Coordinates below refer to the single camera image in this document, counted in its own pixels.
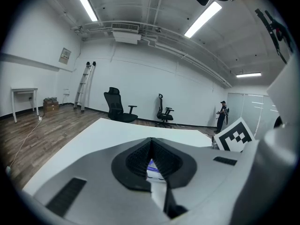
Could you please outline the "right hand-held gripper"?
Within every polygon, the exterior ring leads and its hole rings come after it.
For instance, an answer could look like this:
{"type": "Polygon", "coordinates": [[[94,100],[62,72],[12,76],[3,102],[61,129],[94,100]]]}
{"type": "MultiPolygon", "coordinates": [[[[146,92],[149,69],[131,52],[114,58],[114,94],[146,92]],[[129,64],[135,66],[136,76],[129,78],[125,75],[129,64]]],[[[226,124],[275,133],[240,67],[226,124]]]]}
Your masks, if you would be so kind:
{"type": "Polygon", "coordinates": [[[242,152],[245,145],[254,140],[254,135],[241,117],[214,136],[214,142],[220,150],[231,152],[242,152]]]}

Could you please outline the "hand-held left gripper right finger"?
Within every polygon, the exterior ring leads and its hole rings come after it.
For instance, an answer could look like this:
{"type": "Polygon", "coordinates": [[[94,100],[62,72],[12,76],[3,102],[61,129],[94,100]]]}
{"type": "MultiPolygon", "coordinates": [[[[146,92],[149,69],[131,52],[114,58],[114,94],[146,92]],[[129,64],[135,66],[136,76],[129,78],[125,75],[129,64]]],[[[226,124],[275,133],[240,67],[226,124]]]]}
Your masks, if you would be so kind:
{"type": "Polygon", "coordinates": [[[152,154],[163,162],[166,221],[151,225],[232,225],[236,201],[249,176],[258,142],[242,152],[195,147],[153,138],[152,154]]]}

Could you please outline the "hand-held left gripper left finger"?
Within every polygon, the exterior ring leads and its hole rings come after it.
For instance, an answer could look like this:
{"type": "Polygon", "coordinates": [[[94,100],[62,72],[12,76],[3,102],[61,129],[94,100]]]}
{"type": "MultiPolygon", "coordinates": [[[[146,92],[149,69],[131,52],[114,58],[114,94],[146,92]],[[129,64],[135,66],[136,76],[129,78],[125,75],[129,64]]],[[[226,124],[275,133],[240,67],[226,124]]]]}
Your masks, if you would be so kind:
{"type": "Polygon", "coordinates": [[[133,191],[117,181],[111,170],[113,159],[142,142],[126,142],[89,153],[46,181],[34,194],[43,206],[73,178],[86,183],[64,216],[56,224],[75,225],[161,225],[169,217],[149,192],[133,191]]]}

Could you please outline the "blue object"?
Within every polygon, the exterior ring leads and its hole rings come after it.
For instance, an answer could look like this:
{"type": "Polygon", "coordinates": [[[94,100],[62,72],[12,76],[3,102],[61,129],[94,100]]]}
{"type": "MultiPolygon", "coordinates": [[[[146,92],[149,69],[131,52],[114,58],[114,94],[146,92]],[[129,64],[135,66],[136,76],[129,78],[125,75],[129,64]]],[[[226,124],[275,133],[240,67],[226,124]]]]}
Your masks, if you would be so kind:
{"type": "Polygon", "coordinates": [[[165,179],[161,175],[160,171],[158,170],[157,166],[155,165],[154,161],[151,159],[148,166],[147,166],[147,174],[146,178],[149,182],[162,182],[165,183],[165,179]]]}

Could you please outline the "person's right forearm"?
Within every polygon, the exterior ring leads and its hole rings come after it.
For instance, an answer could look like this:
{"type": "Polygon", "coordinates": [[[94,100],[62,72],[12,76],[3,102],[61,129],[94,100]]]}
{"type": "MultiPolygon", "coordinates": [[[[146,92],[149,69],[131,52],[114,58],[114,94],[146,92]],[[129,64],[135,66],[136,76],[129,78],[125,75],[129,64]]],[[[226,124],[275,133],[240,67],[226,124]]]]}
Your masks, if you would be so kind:
{"type": "Polygon", "coordinates": [[[267,89],[284,124],[300,126],[300,54],[293,54],[267,89]]]}

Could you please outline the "frosted glass partition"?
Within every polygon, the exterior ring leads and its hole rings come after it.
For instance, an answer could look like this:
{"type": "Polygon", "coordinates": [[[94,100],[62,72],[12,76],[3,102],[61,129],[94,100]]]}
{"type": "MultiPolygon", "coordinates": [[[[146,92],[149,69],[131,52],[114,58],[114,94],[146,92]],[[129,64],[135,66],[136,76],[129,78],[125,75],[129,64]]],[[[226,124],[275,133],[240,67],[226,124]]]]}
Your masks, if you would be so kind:
{"type": "Polygon", "coordinates": [[[269,96],[229,93],[226,104],[230,112],[225,127],[241,117],[257,140],[274,128],[279,117],[277,108],[269,96]]]}

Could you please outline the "white table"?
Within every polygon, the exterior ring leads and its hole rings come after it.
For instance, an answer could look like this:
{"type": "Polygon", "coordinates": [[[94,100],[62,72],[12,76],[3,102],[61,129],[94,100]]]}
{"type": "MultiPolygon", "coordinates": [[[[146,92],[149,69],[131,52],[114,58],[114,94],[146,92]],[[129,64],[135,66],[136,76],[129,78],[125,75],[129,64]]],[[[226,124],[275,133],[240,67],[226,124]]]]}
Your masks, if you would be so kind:
{"type": "Polygon", "coordinates": [[[27,182],[23,192],[33,196],[51,177],[89,153],[146,137],[164,138],[188,147],[210,146],[210,139],[197,130],[148,127],[98,119],[53,155],[27,182]]]}

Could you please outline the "ceiling light strip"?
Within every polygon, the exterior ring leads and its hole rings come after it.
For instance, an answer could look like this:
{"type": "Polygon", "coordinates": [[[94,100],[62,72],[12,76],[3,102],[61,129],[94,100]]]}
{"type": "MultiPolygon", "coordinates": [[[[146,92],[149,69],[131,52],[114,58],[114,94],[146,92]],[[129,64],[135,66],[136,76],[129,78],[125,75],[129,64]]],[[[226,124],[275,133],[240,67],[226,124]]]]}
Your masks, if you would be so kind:
{"type": "Polygon", "coordinates": [[[237,78],[260,77],[261,72],[236,75],[237,78]]]}
{"type": "Polygon", "coordinates": [[[207,21],[209,21],[216,13],[222,9],[217,2],[212,2],[197,18],[197,20],[186,31],[184,36],[191,38],[207,21]]]}
{"type": "Polygon", "coordinates": [[[88,14],[89,18],[91,19],[92,22],[98,21],[98,18],[94,12],[94,9],[92,8],[89,0],[79,0],[84,7],[86,13],[88,14]]]}

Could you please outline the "black slim-back office chair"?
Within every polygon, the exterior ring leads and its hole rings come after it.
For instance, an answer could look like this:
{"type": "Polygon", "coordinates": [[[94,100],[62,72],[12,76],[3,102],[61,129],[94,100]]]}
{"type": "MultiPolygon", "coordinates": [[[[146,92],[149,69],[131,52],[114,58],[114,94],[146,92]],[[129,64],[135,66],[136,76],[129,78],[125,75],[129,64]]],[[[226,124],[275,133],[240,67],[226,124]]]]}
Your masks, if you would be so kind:
{"type": "Polygon", "coordinates": [[[166,111],[163,112],[163,95],[159,94],[159,110],[157,112],[157,118],[160,120],[160,122],[157,122],[155,124],[155,127],[164,127],[164,128],[172,128],[170,124],[168,124],[168,121],[172,121],[173,117],[170,115],[170,112],[174,112],[174,110],[170,107],[166,107],[166,111]]]}

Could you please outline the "brown cardboard box stack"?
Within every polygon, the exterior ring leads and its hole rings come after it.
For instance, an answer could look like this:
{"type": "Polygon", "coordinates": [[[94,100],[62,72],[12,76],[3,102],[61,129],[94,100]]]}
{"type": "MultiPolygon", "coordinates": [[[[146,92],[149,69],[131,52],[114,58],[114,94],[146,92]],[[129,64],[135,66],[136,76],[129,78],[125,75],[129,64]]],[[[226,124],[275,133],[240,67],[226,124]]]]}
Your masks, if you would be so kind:
{"type": "Polygon", "coordinates": [[[59,102],[56,97],[47,97],[43,100],[44,112],[56,111],[59,109],[59,102]]]}

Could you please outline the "aluminium ladder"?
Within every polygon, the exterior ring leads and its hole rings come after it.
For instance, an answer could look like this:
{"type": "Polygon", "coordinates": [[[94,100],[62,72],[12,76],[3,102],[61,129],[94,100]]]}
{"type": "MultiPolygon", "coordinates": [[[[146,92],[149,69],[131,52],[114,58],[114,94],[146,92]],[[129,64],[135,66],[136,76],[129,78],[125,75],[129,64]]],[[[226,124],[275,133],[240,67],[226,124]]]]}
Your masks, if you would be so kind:
{"type": "Polygon", "coordinates": [[[76,92],[76,96],[75,96],[75,101],[74,101],[74,109],[76,109],[78,107],[78,105],[81,108],[81,112],[85,111],[85,97],[86,97],[86,92],[87,92],[87,88],[89,86],[89,81],[90,78],[92,77],[94,70],[96,67],[96,62],[87,62],[85,69],[83,71],[82,77],[80,79],[79,85],[78,85],[78,89],[76,92]]]}

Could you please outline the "small white desk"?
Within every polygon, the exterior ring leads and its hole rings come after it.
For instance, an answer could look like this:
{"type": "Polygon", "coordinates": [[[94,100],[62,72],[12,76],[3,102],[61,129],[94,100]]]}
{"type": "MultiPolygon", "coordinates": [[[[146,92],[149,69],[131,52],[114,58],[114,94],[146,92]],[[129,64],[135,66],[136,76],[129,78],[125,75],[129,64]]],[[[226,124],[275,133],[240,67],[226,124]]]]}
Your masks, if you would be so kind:
{"type": "Polygon", "coordinates": [[[15,94],[32,94],[32,109],[36,112],[37,116],[39,116],[39,108],[37,103],[37,91],[36,87],[29,88],[13,88],[11,87],[11,103],[12,103],[12,114],[14,118],[14,122],[17,123],[16,111],[15,111],[15,94]]]}

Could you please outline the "white ceiling pipe run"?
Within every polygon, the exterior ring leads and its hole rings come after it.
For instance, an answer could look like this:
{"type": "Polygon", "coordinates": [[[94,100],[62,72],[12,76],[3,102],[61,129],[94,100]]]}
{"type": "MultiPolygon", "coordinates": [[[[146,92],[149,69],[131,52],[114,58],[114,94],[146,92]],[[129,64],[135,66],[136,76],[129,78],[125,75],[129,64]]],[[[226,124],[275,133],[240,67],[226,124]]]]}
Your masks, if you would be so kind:
{"type": "Polygon", "coordinates": [[[137,44],[146,43],[149,47],[174,55],[201,69],[223,86],[231,88],[233,82],[229,78],[229,68],[216,54],[205,48],[200,42],[157,25],[125,20],[92,22],[72,27],[71,30],[83,40],[114,39],[112,23],[139,25],[141,40],[137,44]]]}

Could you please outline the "white air conditioner unit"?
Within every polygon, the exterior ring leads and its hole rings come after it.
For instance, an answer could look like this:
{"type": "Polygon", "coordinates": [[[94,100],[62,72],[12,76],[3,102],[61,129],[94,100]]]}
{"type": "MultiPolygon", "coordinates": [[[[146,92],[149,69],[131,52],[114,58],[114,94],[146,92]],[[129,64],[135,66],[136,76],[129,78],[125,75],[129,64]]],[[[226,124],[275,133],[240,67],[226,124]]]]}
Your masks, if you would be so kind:
{"type": "Polygon", "coordinates": [[[112,23],[112,34],[116,42],[136,45],[141,40],[139,25],[126,23],[112,23]]]}

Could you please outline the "grey wall poster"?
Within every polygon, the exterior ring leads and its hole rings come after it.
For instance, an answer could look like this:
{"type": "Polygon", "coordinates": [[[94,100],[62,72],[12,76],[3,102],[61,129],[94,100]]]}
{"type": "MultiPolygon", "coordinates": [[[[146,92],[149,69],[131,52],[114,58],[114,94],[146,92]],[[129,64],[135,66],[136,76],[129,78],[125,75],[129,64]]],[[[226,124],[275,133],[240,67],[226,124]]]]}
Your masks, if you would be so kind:
{"type": "Polygon", "coordinates": [[[69,51],[66,48],[63,48],[59,57],[59,62],[67,65],[70,55],[71,55],[71,51],[69,51]]]}

